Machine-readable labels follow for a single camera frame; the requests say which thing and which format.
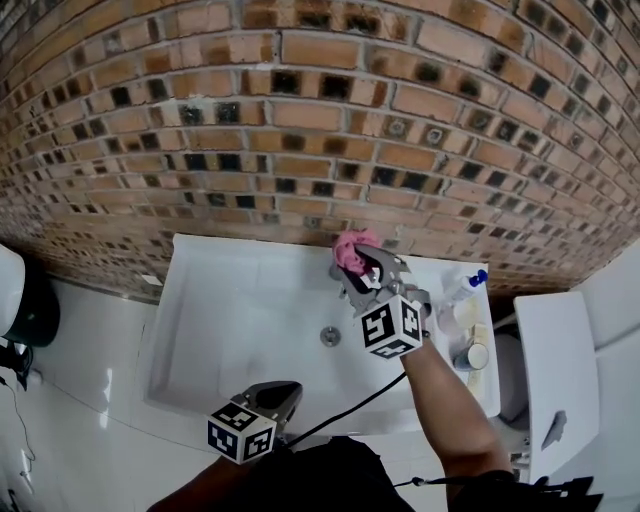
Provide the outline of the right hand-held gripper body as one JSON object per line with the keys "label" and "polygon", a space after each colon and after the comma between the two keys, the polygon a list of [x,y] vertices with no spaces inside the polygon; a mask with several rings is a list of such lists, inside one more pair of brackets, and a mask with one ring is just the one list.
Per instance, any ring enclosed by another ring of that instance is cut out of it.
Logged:
{"label": "right hand-held gripper body", "polygon": [[395,259],[394,264],[393,270],[373,274],[369,298],[359,299],[355,308],[365,349],[386,360],[417,350],[431,336],[430,293],[417,285],[405,261]]}

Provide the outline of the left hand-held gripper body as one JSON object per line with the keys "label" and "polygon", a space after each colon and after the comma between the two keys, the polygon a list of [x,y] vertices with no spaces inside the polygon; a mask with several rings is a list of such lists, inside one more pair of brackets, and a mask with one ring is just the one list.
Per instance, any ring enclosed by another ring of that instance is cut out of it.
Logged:
{"label": "left hand-held gripper body", "polygon": [[236,464],[270,453],[288,416],[287,400],[275,390],[246,390],[207,418],[207,444]]}

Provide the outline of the pink cloth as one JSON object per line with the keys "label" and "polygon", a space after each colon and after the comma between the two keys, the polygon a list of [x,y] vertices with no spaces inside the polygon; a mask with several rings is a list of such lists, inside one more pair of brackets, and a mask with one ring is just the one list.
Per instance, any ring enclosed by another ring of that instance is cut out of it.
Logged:
{"label": "pink cloth", "polygon": [[371,229],[347,230],[342,232],[333,244],[333,257],[337,266],[361,277],[369,272],[372,266],[356,252],[357,245],[380,248],[379,238]]}

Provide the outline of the person's left forearm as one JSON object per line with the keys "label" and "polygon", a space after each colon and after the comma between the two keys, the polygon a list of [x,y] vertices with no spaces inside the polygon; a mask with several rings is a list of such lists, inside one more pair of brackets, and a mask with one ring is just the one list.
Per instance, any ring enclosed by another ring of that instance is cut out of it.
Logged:
{"label": "person's left forearm", "polygon": [[147,512],[212,512],[250,472],[249,465],[218,458],[191,481],[149,507]]}

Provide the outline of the person's right forearm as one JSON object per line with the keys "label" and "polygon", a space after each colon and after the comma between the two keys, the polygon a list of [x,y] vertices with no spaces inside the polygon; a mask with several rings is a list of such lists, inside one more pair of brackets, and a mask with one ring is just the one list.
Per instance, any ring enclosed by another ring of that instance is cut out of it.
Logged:
{"label": "person's right forearm", "polygon": [[508,454],[471,392],[432,342],[401,358],[424,435],[448,477],[509,472]]}

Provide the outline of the cream white cup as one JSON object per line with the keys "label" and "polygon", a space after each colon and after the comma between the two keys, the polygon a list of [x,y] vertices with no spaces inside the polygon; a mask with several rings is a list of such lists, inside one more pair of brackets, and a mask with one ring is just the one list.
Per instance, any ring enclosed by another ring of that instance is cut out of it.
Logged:
{"label": "cream white cup", "polygon": [[477,308],[475,298],[445,304],[437,314],[440,330],[448,336],[454,336],[471,328],[477,321]]}

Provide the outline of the person's top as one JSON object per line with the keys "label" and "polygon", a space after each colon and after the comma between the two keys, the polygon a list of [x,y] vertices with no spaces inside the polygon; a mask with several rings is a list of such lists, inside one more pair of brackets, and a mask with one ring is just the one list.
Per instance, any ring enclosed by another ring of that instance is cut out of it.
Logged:
{"label": "person's top", "polygon": [[349,437],[265,456],[225,506],[227,512],[416,512],[380,456]]}

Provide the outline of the white ceramic sink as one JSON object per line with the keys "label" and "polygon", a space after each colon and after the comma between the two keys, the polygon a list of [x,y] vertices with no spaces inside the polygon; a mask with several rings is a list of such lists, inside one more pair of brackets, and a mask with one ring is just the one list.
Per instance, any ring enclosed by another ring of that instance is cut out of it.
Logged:
{"label": "white ceramic sink", "polygon": [[[155,325],[144,396],[175,413],[206,417],[254,384],[297,381],[301,402],[292,433],[325,435],[415,431],[419,422],[400,357],[364,346],[360,322],[323,247],[177,235]],[[427,322],[446,360],[466,343],[438,326],[439,304],[481,263],[400,256],[431,295]],[[341,332],[327,347],[320,332]]]}

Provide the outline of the white bottle with blue cap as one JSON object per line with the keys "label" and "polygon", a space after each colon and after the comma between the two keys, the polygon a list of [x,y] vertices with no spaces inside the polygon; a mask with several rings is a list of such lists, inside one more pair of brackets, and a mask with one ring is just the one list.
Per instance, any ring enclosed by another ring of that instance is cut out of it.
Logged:
{"label": "white bottle with blue cap", "polygon": [[445,302],[456,304],[473,297],[488,280],[486,270],[479,269],[472,275],[460,276],[445,292]]}

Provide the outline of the white panel door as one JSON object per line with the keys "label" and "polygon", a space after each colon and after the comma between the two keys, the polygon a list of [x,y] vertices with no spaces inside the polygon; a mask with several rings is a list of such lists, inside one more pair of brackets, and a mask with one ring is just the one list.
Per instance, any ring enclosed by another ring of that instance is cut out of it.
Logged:
{"label": "white panel door", "polygon": [[[581,293],[521,296],[514,306],[526,367],[534,482],[560,469],[599,433],[596,355]],[[558,410],[567,415],[562,439],[542,451]]]}

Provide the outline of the black floor stand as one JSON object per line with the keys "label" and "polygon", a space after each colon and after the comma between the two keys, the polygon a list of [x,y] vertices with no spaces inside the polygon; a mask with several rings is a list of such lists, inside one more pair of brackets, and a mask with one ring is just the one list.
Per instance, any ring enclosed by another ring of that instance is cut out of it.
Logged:
{"label": "black floor stand", "polygon": [[6,346],[0,345],[0,367],[12,370],[24,391],[27,390],[27,378],[32,363],[31,347],[24,346],[24,351],[20,352],[18,346],[12,341],[8,341]]}

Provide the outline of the black body-worn box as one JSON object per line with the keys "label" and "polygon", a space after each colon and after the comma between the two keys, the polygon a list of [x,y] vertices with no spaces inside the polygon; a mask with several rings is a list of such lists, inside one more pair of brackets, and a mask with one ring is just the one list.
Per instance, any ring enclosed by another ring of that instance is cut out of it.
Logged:
{"label": "black body-worn box", "polygon": [[593,482],[588,476],[550,484],[548,476],[541,477],[532,487],[531,512],[597,512],[604,495],[591,492]]}

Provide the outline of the dark bin with white lid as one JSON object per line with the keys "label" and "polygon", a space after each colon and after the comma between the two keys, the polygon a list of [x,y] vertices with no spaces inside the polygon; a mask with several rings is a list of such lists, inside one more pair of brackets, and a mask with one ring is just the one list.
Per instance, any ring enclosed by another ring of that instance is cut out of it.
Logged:
{"label": "dark bin with white lid", "polygon": [[59,301],[41,265],[0,244],[0,338],[44,348],[59,323]]}

